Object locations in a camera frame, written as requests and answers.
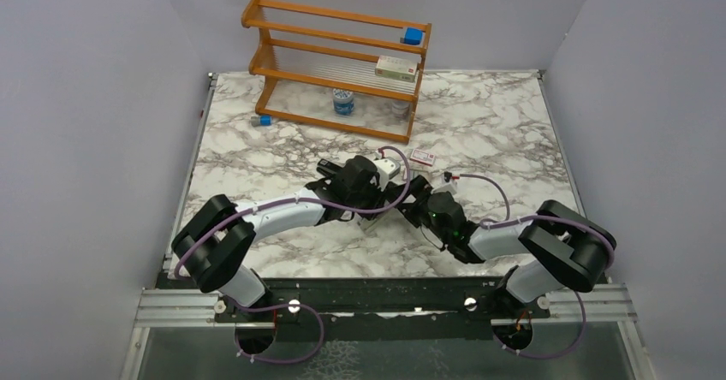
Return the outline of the small red staples box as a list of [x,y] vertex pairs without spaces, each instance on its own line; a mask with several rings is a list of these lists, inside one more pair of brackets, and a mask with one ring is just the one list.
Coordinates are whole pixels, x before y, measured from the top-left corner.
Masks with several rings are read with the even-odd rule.
[[413,149],[409,153],[409,159],[417,164],[432,167],[436,162],[436,155],[422,149]]

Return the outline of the blue grey small cylinder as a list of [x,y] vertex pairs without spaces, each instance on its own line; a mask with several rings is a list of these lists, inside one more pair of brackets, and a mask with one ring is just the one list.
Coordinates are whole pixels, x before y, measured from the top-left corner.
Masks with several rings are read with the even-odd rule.
[[267,115],[256,115],[251,116],[249,119],[250,125],[254,128],[256,127],[269,127],[273,123],[273,119],[271,116]]

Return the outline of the silver chrome stapler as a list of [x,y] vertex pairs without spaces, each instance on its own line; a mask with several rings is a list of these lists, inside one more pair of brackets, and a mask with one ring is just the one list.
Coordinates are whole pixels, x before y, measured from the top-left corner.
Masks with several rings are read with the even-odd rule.
[[377,214],[373,214],[370,217],[363,217],[357,215],[356,225],[365,234],[370,234],[389,214],[391,211],[384,211]]

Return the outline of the black stapler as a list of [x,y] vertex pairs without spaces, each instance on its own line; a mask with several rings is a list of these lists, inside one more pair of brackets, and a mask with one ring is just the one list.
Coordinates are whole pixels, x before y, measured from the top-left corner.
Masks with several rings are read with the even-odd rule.
[[316,164],[316,171],[325,178],[335,176],[342,166],[327,159],[320,159]]

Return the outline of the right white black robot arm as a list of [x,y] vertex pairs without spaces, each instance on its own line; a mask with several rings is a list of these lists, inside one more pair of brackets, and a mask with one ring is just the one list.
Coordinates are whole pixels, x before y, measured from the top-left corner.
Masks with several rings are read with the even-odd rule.
[[568,288],[593,290],[615,260],[614,236],[562,203],[546,200],[532,215],[501,222],[474,222],[449,191],[437,191],[422,176],[409,185],[389,184],[389,199],[418,228],[428,229],[463,264],[529,253],[533,261],[516,265],[502,277],[488,301],[513,318],[544,294]]

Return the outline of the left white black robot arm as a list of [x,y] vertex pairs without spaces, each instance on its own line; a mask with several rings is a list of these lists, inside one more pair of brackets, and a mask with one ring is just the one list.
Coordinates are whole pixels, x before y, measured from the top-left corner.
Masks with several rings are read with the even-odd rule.
[[392,200],[385,188],[401,171],[400,163],[389,157],[355,156],[342,166],[318,166],[324,178],[280,199],[236,204],[224,194],[210,198],[171,243],[179,260],[175,272],[186,270],[203,293],[223,294],[244,318],[264,317],[269,290],[242,263],[250,247],[291,229],[373,219],[387,211]]

